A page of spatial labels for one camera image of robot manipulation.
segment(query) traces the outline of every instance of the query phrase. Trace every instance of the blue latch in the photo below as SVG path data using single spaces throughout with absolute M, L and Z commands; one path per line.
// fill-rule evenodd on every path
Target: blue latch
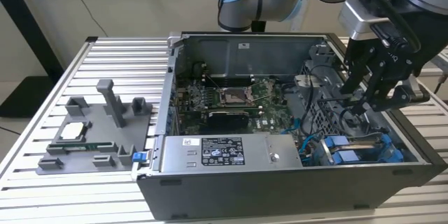
M 147 152 L 137 152 L 133 155 L 133 162 L 143 163 L 149 159 L 149 153 Z

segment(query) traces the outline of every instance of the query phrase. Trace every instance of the robotic arm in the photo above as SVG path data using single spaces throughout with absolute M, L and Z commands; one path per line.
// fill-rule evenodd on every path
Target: robotic arm
M 219 25 L 246 31 L 259 20 L 287 20 L 299 8 L 301 0 L 221 0 Z M 346 0 L 341 22 L 351 37 L 345 59 L 349 79 L 341 94 L 353 97 L 369 78 L 362 99 L 346 103 L 353 113 L 429 101 L 430 93 L 415 78 L 448 45 L 448 0 Z
M 347 104 L 353 112 L 429 101 L 430 93 L 415 77 L 448 45 L 448 0 L 347 0 L 341 22 L 351 37 L 342 94 L 350 96 L 370 75 L 363 98 Z

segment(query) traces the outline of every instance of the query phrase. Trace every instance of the motherboard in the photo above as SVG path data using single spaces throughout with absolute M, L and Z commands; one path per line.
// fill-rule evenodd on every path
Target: motherboard
M 275 77 L 189 81 L 178 88 L 182 135 L 281 134 L 295 124 L 285 86 Z

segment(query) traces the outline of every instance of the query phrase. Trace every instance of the sticker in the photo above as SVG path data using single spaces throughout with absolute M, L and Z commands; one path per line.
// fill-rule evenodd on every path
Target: sticker
M 199 145 L 201 138 L 185 138 L 183 145 Z
M 203 165 L 245 165 L 245 149 L 241 137 L 203 138 Z
M 250 43 L 239 43 L 239 49 L 250 49 L 251 44 Z

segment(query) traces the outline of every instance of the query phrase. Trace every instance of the blue cable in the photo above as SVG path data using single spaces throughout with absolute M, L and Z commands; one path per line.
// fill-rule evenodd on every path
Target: blue cable
M 306 141 L 303 141 L 302 148 L 299 149 L 299 153 L 303 153 L 303 151 L 306 150 L 307 144 L 314 137 L 315 137 L 315 135 L 311 135 L 306 138 Z
M 299 129 L 299 127 L 301 127 L 301 120 L 299 120 L 299 118 L 295 118 L 294 119 L 295 121 L 295 125 L 294 125 L 294 128 L 290 128 L 290 129 L 286 129 L 285 131 L 282 131 L 282 135 L 285 135 L 285 134 L 287 134 L 290 131 L 295 131 L 297 129 Z

